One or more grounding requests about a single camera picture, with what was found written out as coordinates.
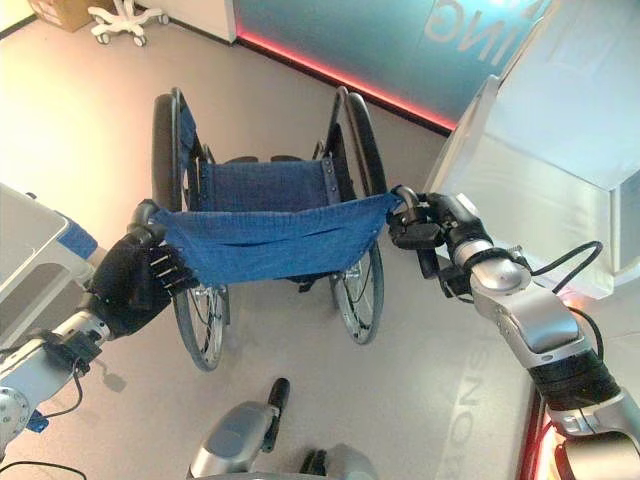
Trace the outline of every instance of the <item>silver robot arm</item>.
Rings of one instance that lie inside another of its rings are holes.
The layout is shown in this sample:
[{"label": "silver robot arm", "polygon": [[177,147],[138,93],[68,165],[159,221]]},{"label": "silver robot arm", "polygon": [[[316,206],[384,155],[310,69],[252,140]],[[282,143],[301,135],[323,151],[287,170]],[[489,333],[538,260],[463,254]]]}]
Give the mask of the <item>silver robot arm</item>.
[{"label": "silver robot arm", "polygon": [[38,405],[73,378],[79,361],[86,365],[95,358],[109,338],[105,323],[82,311],[46,336],[29,340],[0,364],[0,458]]},{"label": "silver robot arm", "polygon": [[[408,208],[389,218],[394,244],[418,251],[425,277],[437,274],[448,296],[470,293],[478,313],[496,324],[567,438],[556,450],[563,479],[640,478],[640,409],[569,309],[533,283],[517,257],[494,247],[465,197],[396,193]],[[440,271],[434,248],[442,244],[453,265]]]}]

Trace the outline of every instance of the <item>denim fabric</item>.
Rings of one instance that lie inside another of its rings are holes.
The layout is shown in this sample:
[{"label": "denim fabric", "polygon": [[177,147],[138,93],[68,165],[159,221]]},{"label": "denim fabric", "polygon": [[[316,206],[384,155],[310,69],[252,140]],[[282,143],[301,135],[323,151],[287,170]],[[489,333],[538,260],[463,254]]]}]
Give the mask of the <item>denim fabric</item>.
[{"label": "denim fabric", "polygon": [[58,242],[86,260],[95,249],[98,248],[98,242],[76,222],[66,215],[62,216],[69,221],[69,226],[64,233],[57,238]]},{"label": "denim fabric", "polygon": [[196,121],[193,119],[189,107],[184,105],[180,111],[180,145],[178,148],[180,152],[180,167],[183,174],[189,165],[189,155],[193,149],[195,136]]},{"label": "denim fabric", "polygon": [[167,227],[167,242],[198,280],[212,286],[346,270],[371,247],[386,213],[399,203],[387,193],[298,212],[161,209],[153,221]]},{"label": "denim fabric", "polygon": [[215,212],[298,212],[328,205],[322,162],[206,165]]}]

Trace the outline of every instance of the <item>black cable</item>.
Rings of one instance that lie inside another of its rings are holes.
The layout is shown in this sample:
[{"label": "black cable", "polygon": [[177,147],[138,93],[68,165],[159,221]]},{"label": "black cable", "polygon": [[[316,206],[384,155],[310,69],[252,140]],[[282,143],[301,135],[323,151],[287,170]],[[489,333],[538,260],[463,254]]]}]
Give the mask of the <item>black cable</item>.
[{"label": "black cable", "polygon": [[40,419],[51,418],[51,417],[59,417],[60,415],[66,415],[67,413],[73,412],[82,403],[82,398],[83,398],[84,394],[82,392],[82,386],[80,385],[80,379],[78,378],[78,361],[79,360],[80,359],[76,359],[76,361],[73,362],[73,381],[76,384],[76,388],[78,389],[78,400],[76,401],[75,405],[73,407],[71,407],[71,408],[67,408],[66,410],[62,410],[60,412],[54,412],[54,413],[50,413],[48,415],[43,415],[42,417],[40,417]]},{"label": "black cable", "polygon": [[531,275],[535,277],[535,276],[538,276],[538,275],[542,275],[543,273],[550,272],[554,268],[559,267],[560,265],[562,265],[566,261],[568,261],[568,260],[572,259],[573,257],[575,257],[577,254],[579,254],[581,252],[584,252],[585,250],[587,250],[589,248],[593,248],[594,249],[593,252],[591,252],[591,255],[589,255],[582,263],[580,263],[580,265],[578,265],[571,272],[569,272],[569,274],[566,277],[564,277],[562,280],[560,280],[560,282],[553,288],[553,290],[552,290],[553,293],[558,293],[560,290],[562,290],[567,285],[567,283],[569,283],[571,280],[573,280],[573,278],[576,275],[578,275],[582,270],[584,270],[588,265],[590,265],[598,257],[598,255],[600,255],[600,252],[602,252],[602,242],[594,240],[592,242],[584,243],[584,244],[580,245],[579,247],[574,248],[570,252],[564,254],[563,256],[558,258],[557,260],[554,260],[549,265],[546,265],[546,266],[544,266],[544,267],[542,267],[542,268],[540,268],[538,270],[535,270],[535,271],[531,272]]},{"label": "black cable", "polygon": [[587,323],[593,330],[593,334],[596,337],[596,348],[597,348],[596,353],[598,354],[598,358],[600,360],[604,360],[604,342],[602,341],[602,333],[600,333],[600,329],[598,328],[598,325],[596,324],[595,320],[591,318],[589,315],[587,315],[586,313],[584,313],[582,310],[578,310],[575,307],[567,307],[567,308],[572,312],[577,313],[587,321]]},{"label": "black cable", "polygon": [[87,480],[87,476],[84,473],[82,473],[80,470],[76,470],[75,468],[67,467],[66,465],[58,465],[57,463],[34,462],[32,460],[22,460],[22,461],[19,461],[19,462],[13,462],[13,463],[10,463],[8,465],[5,465],[4,467],[0,468],[0,473],[4,472],[5,470],[10,469],[11,467],[15,467],[17,465],[39,465],[39,466],[42,466],[42,467],[59,468],[60,470],[67,470],[68,472],[76,473],[80,477],[82,477],[83,480]]}]

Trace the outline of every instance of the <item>red led light strip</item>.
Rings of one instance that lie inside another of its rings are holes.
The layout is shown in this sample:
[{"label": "red led light strip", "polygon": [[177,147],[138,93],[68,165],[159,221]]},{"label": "red led light strip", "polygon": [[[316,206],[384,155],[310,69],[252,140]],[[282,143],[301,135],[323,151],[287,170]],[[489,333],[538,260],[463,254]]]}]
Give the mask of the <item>red led light strip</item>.
[{"label": "red led light strip", "polygon": [[278,56],[285,57],[286,59],[291,60],[292,62],[297,63],[299,65],[302,65],[310,70],[314,70],[324,76],[332,78],[333,80],[336,80],[339,83],[342,83],[354,89],[360,90],[361,92],[371,95],[372,97],[378,100],[381,100],[384,103],[392,105],[400,110],[404,110],[417,117],[423,118],[429,122],[435,123],[449,130],[453,130],[456,126],[454,122],[452,122],[447,118],[444,118],[433,112],[429,112],[428,110],[424,110],[416,105],[407,103],[406,100],[402,100],[401,98],[398,98],[396,96],[389,95],[388,93],[385,93],[375,87],[366,85],[362,83],[362,80],[354,78],[348,74],[339,72],[326,65],[322,65],[314,60],[305,58],[299,53],[293,52],[287,48],[283,48],[280,45],[276,45],[275,43],[269,40],[266,40],[264,38],[261,38],[260,36],[254,33],[243,31],[238,34],[238,37],[260,48],[263,48],[269,52],[272,52]]}]

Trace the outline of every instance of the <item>wheelchair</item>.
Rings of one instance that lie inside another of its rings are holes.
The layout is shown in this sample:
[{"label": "wheelchair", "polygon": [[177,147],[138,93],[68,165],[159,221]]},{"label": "wheelchair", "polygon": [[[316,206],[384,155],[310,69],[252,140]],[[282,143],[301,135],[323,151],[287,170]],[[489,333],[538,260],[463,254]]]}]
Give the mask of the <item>wheelchair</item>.
[{"label": "wheelchair", "polygon": [[211,371],[220,361],[229,285],[239,282],[289,279],[304,292],[329,277],[350,337],[361,345],[374,339],[384,301],[376,239],[399,199],[388,193],[360,95],[338,88],[311,160],[244,156],[218,164],[173,88],[155,101],[152,153],[153,201],[161,208],[151,221],[167,228],[167,243],[200,282],[173,299],[198,368]]}]

